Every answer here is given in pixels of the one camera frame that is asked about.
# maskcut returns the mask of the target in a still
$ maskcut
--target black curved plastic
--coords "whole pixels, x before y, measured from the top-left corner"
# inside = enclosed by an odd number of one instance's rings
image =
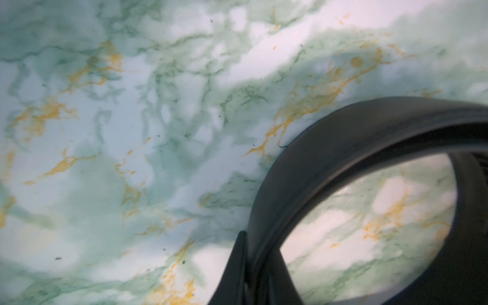
[[[279,247],[323,199],[369,172],[440,152],[458,184],[454,223],[428,269],[385,304],[488,304],[488,107],[414,97],[342,108],[279,156],[249,219],[248,303],[302,304]]]
[[[247,236],[241,231],[230,253],[219,286],[208,305],[245,305],[244,272],[246,264]]]

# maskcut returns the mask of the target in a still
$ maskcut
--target marble texture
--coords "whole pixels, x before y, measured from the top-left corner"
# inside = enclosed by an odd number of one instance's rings
[[[456,198],[447,155],[382,169],[337,191],[281,247],[300,296],[306,304],[387,301],[434,259]]]

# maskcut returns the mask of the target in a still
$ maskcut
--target marble pattern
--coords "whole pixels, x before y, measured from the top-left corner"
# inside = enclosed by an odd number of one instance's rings
[[[307,126],[379,96],[487,100],[487,9],[0,0],[0,304],[206,304]]]
[[[456,198],[447,155],[392,166],[337,191],[281,247],[299,294],[306,304],[382,304],[433,260]]]

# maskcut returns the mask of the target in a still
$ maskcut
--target green marble surface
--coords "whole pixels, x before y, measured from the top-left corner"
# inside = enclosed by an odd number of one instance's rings
[[[282,245],[295,287],[307,304],[382,304],[434,259],[456,198],[447,155],[356,180],[314,208]]]

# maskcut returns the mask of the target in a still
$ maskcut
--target black object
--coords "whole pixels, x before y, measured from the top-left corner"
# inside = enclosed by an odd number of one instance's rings
[[[367,173],[443,152],[458,189],[451,230],[427,270],[384,304],[488,304],[488,107],[392,97],[337,110],[284,150],[209,305],[303,304],[280,253],[298,222]]]

